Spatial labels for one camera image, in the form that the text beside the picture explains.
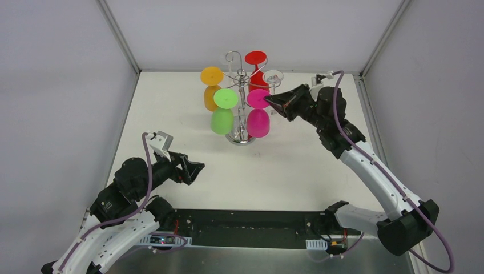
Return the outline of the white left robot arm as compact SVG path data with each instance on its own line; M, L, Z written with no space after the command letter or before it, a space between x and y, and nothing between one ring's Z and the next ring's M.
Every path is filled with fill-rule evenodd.
M106 273L132 246L156 231L169 230L174 208L151 192L167 180L192 184L205 164L168 151L149 159L129 158L113 182L100 191L85 218L85 226L68 251L42 266L42 273Z

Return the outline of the chrome wine glass rack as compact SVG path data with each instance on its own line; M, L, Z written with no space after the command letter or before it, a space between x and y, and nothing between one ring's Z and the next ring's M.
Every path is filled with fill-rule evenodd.
M228 72L224 75L231 81L230 87L236 88L239 96L239 103L236 107L232 131L225 135L227 140L238 146L246 146L255 141L247 131L247 109L249 104L246 101L249 94L249 77L255 69L254 65L245 62L245 56L238 51L229 51L225 54L224 60L228 66Z

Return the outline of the magenta plastic wine glass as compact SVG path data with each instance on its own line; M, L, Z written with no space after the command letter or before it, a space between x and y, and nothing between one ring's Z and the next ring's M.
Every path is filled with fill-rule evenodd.
M247 96L247 103L252 107L247 117L247 131L255 138L265 137L270 130L270 118L265 110L269 107L269 103L265 100L267 96L269 92L263 89L252 90Z

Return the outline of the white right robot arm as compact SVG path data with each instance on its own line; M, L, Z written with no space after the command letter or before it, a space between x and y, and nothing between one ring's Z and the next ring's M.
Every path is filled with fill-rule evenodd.
M363 181L383 209L376 212L340 201L326 210L328 232L350 228L368 233L396 256L432 234L429 224L436 223L439 206L431 199L423 201L379 160L362 132L345 118L347 102L340 89L323 87L313 99L310 88L302 84L264 100L288 121L300 117L313 125L322 145Z

